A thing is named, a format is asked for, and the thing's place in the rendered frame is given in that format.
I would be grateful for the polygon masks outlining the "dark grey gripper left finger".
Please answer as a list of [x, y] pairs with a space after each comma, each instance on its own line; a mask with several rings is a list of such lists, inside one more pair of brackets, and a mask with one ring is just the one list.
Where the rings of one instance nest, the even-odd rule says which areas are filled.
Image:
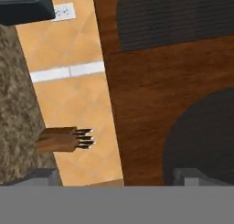
[[23, 178], [5, 182], [2, 187], [54, 187], [59, 185], [59, 170], [54, 168], [37, 168]]

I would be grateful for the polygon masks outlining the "brown wooden knife block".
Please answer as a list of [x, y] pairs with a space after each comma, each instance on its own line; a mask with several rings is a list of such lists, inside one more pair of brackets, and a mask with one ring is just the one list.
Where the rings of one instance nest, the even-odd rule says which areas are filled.
[[47, 128], [39, 135], [36, 149], [41, 153], [89, 149], [95, 144], [91, 132], [91, 128], [78, 129], [76, 126]]

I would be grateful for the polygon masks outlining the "dark grey box appliance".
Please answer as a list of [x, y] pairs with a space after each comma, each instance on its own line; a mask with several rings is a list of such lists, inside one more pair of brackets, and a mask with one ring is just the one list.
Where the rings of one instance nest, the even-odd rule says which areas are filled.
[[0, 0], [0, 25], [15, 26], [55, 17], [52, 0]]

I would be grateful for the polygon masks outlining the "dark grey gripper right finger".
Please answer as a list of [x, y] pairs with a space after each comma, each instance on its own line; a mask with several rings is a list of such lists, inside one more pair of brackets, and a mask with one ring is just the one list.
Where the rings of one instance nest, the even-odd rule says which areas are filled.
[[195, 168], [177, 168], [174, 171], [173, 185], [180, 187], [230, 187], [230, 184], [208, 177]]

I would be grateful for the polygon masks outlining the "white wall socket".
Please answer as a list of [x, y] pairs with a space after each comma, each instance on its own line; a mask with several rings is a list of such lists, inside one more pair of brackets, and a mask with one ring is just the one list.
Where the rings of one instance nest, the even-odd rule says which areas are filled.
[[55, 18], [53, 22], [71, 20], [76, 18], [76, 12], [74, 9], [74, 4], [66, 3], [54, 6]]

